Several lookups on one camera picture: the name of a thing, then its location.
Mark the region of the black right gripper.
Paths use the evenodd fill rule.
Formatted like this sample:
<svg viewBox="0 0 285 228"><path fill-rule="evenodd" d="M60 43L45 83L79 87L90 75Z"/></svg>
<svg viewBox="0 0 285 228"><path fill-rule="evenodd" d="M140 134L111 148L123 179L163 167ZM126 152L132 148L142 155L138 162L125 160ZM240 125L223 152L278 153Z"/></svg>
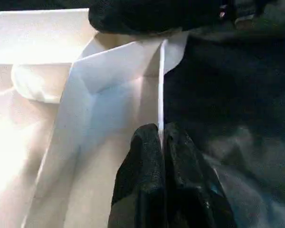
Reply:
<svg viewBox="0 0 285 228"><path fill-rule="evenodd" d="M231 22L238 30L253 27L253 19L260 17L269 3L275 0L223 0L219 17L223 22Z"/></svg>

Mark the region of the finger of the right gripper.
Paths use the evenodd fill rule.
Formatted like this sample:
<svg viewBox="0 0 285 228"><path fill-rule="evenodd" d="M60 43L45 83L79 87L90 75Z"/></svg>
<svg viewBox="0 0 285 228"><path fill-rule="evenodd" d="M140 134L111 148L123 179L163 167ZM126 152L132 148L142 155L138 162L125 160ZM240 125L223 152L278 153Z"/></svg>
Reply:
<svg viewBox="0 0 285 228"><path fill-rule="evenodd" d="M103 33L149 35L217 23L220 6L220 0L93 0L88 19Z"/></svg>

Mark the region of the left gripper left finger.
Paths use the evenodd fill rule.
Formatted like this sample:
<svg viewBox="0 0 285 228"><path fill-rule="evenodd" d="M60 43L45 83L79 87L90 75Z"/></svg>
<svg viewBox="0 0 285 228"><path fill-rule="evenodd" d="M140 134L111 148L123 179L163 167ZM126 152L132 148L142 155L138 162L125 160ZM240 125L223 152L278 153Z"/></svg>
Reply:
<svg viewBox="0 0 285 228"><path fill-rule="evenodd" d="M110 228L166 227L164 164L158 128L139 127L129 152L117 171Z"/></svg>

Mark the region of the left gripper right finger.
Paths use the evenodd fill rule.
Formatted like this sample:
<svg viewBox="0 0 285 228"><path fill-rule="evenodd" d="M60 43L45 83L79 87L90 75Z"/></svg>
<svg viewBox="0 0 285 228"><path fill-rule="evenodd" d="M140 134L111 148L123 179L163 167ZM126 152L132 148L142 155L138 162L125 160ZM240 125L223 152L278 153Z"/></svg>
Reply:
<svg viewBox="0 0 285 228"><path fill-rule="evenodd" d="M167 219L170 228L235 228L233 211L218 176L187 132L164 130Z"/></svg>

